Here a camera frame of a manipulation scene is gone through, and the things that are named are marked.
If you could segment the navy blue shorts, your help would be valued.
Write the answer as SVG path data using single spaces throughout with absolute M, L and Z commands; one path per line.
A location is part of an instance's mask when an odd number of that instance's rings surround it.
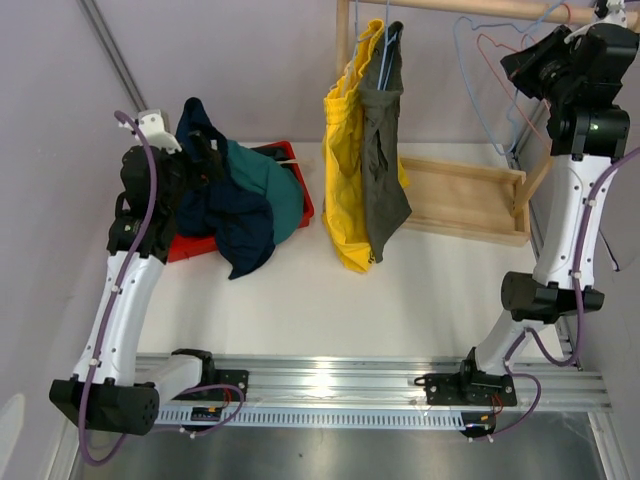
M 183 197 L 176 214 L 178 233 L 183 237 L 214 236 L 218 251 L 231 265 L 228 278 L 236 280 L 264 265 L 275 250 L 271 205 L 232 179 L 228 140 L 195 97 L 186 100 L 176 130 L 176 138 L 189 156 L 192 146 L 188 134 L 192 131 L 202 132 L 221 154 L 225 177 Z

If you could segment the teal green shorts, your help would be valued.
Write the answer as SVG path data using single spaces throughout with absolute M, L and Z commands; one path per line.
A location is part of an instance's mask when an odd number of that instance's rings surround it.
M 303 190 L 286 168 L 234 140 L 229 140 L 228 164 L 232 179 L 243 189 L 262 195 L 273 213 L 274 243 L 286 241 L 303 214 Z

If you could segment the blue hanger of olive shorts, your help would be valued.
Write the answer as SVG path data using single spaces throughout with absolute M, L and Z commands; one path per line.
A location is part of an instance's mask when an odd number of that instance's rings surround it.
M 399 32 L 401 28 L 398 27 L 395 23 L 389 22 L 389 13 L 390 13 L 391 1 L 385 1 L 385 18 L 384 22 L 386 25 L 384 31 L 384 44 L 382 50 L 382 57 L 380 63 L 380 70 L 377 80 L 377 90 L 378 91 L 386 91 L 388 88 L 389 79 L 391 76 L 391 69 L 394 61 L 394 44 L 398 41 Z

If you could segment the olive green shorts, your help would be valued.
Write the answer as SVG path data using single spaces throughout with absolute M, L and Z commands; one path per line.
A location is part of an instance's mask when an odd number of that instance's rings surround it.
M 358 86 L 364 111 L 361 163 L 366 231 L 377 263 L 383 260 L 388 240 L 412 213 L 400 180 L 398 156 L 400 99 L 404 93 L 401 54 L 404 25 L 400 21 L 393 23 L 401 31 L 394 44 L 387 90 L 377 90 L 384 32 L 376 42 L 371 62 Z

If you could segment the dark grey shorts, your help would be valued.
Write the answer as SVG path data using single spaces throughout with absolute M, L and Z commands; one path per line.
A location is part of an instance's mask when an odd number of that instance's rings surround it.
M 269 157 L 279 164 L 283 164 L 284 162 L 292 159 L 288 148 L 281 144 L 252 147 L 251 150 L 258 154 Z

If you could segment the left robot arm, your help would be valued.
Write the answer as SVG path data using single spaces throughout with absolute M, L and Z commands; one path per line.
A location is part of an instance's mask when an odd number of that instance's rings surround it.
M 79 430 L 145 435 L 161 406 L 216 390 L 211 353 L 178 349 L 144 380 L 135 373 L 138 342 L 153 290 L 177 234 L 175 213 L 201 173 L 171 134 L 128 150 L 107 243 L 107 275 L 91 334 L 68 380 L 49 399 Z

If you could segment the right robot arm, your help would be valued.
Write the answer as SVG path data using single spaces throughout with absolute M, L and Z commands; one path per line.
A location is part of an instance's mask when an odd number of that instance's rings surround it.
M 601 21 L 577 31 L 561 25 L 501 61 L 519 92 L 550 105 L 554 192 L 534 271 L 505 275 L 503 313 L 461 365 L 456 389 L 468 403 L 505 386 L 511 358 L 528 340 L 538 341 L 542 328 L 602 308 L 592 257 L 609 186 L 629 159 L 630 117 L 614 100 L 638 49 L 637 33 Z

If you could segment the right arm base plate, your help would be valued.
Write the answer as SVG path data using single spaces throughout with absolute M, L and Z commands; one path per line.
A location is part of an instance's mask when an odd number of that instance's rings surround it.
M 424 389 L 427 403 L 432 406 L 491 407 L 495 401 L 498 406 L 517 405 L 509 375 L 431 373 L 415 378 L 413 385 Z

